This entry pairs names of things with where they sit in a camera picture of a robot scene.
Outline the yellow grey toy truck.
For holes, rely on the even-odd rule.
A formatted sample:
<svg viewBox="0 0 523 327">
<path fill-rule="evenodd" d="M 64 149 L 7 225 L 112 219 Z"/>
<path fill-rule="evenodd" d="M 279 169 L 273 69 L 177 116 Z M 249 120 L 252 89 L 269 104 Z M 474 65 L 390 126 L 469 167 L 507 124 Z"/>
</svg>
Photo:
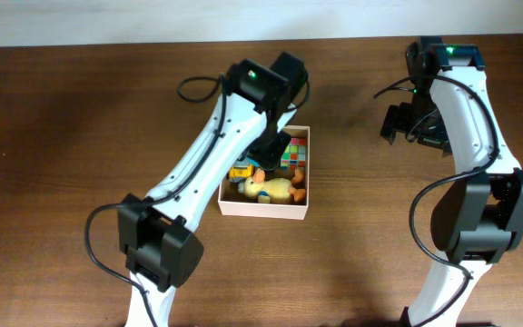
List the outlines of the yellow grey toy truck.
<svg viewBox="0 0 523 327">
<path fill-rule="evenodd" d="M 237 160 L 228 172 L 227 179 L 230 183 L 239 183 L 240 181 L 251 177 L 254 174 L 254 165 L 248 158 Z"/>
</svg>

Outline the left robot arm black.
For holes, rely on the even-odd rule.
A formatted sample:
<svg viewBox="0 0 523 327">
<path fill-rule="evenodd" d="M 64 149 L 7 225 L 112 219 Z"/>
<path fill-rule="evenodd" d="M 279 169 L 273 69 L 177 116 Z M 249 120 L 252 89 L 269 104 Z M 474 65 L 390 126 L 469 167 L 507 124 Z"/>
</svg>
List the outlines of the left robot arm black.
<svg viewBox="0 0 523 327">
<path fill-rule="evenodd" d="M 127 194 L 117 211 L 119 246 L 134 285 L 126 323 L 165 326 L 175 291 L 204 247 L 195 235 L 217 186 L 239 160 L 279 167 L 283 127 L 308 85 L 304 62 L 283 52 L 269 67 L 245 59 L 214 78 L 211 117 L 173 170 L 144 198 Z"/>
</svg>

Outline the multicolour puzzle cube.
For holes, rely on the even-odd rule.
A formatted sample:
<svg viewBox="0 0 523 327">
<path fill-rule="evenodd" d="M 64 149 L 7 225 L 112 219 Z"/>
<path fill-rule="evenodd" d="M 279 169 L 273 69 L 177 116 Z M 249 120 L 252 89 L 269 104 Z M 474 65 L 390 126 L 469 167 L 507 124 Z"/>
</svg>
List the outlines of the multicolour puzzle cube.
<svg viewBox="0 0 523 327">
<path fill-rule="evenodd" d="M 282 170 L 304 170 L 308 162 L 308 140 L 306 138 L 291 138 L 290 143 L 281 155 Z"/>
</svg>

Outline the yellow plush dog toy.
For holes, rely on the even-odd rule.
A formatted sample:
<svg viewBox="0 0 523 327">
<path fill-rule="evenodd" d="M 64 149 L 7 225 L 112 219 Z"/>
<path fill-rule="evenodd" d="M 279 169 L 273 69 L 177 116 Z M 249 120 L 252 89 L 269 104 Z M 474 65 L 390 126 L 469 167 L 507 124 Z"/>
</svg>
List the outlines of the yellow plush dog toy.
<svg viewBox="0 0 523 327">
<path fill-rule="evenodd" d="M 294 176 L 286 178 L 265 179 L 265 171 L 256 169 L 254 174 L 238 183 L 238 192 L 258 203 L 291 204 L 301 203 L 306 197 L 304 188 L 297 185 L 304 181 L 304 173 L 296 169 Z"/>
</svg>

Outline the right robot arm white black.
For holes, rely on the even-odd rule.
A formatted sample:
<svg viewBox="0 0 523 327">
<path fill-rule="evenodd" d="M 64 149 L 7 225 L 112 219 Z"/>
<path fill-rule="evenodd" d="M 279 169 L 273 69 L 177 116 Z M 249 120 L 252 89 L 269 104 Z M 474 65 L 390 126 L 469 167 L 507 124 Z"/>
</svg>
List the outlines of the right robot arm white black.
<svg viewBox="0 0 523 327">
<path fill-rule="evenodd" d="M 456 172 L 410 205 L 410 233 L 433 264 L 399 324 L 455 326 L 479 279 L 523 238 L 523 169 L 498 127 L 477 46 L 422 36 L 405 59 L 412 98 L 389 107 L 380 135 L 440 149 Z"/>
</svg>

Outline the open cardboard box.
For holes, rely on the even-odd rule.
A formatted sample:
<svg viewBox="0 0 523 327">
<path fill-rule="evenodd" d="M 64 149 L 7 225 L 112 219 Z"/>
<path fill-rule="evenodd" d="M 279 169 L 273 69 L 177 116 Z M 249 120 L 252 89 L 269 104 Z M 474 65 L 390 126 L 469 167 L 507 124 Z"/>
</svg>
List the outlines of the open cardboard box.
<svg viewBox="0 0 523 327">
<path fill-rule="evenodd" d="M 258 203 L 256 200 L 249 199 L 239 193 L 238 183 L 230 183 L 227 179 L 227 173 L 219 185 L 217 195 L 218 204 L 223 215 L 291 220 L 302 220 L 305 218 L 310 202 L 310 128 L 308 126 L 286 125 L 282 130 L 291 138 L 306 138 L 308 140 L 308 162 L 307 167 L 302 171 L 304 173 L 304 181 L 297 185 L 297 188 L 306 190 L 305 199 L 301 203 L 291 204 Z M 251 163 L 254 165 L 254 172 L 260 168 L 253 161 Z M 265 179 L 286 178 L 290 180 L 294 176 L 295 170 L 282 170 L 280 166 L 273 171 L 264 170 Z"/>
</svg>

